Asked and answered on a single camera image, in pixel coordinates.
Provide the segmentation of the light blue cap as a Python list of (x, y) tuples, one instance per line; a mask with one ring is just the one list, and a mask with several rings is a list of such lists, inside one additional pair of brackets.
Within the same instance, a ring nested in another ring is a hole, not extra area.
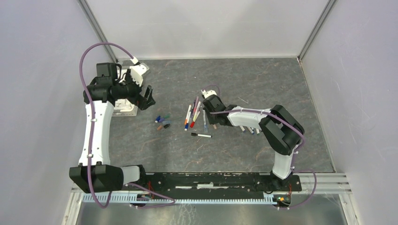
[(170, 123), (171, 123), (171, 121), (169, 121), (169, 120), (165, 120), (162, 122), (163, 125), (170, 124)]

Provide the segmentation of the blue capped marker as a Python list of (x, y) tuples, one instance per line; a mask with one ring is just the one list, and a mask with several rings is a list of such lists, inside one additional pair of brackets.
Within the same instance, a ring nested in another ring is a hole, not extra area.
[(190, 122), (190, 112), (188, 112), (188, 114), (187, 114), (187, 117), (186, 117), (186, 120), (185, 120), (185, 125), (184, 125), (184, 131), (187, 131), (188, 130), (188, 127), (189, 127), (189, 122)]

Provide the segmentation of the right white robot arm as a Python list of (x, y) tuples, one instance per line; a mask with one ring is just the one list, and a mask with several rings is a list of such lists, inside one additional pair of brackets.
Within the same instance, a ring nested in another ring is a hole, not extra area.
[(220, 97), (210, 91), (203, 93), (202, 97), (210, 124), (254, 128), (264, 134), (275, 151), (271, 186), (276, 191), (284, 191), (290, 185), (293, 154), (305, 142), (305, 130), (300, 123), (282, 105), (262, 110), (248, 109), (237, 105), (225, 106)]

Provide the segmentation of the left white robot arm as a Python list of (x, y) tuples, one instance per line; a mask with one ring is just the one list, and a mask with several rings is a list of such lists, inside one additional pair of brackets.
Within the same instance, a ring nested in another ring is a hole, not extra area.
[(130, 184), (136, 191), (147, 186), (142, 165), (112, 166), (109, 156), (109, 131), (117, 102), (126, 100), (140, 110), (155, 104), (153, 88), (147, 86), (141, 95), (143, 75), (149, 71), (144, 63), (123, 69), (116, 63), (98, 63), (97, 75), (87, 85), (90, 96), (86, 104), (86, 132), (78, 165), (69, 169), (71, 180), (85, 193), (119, 191)]

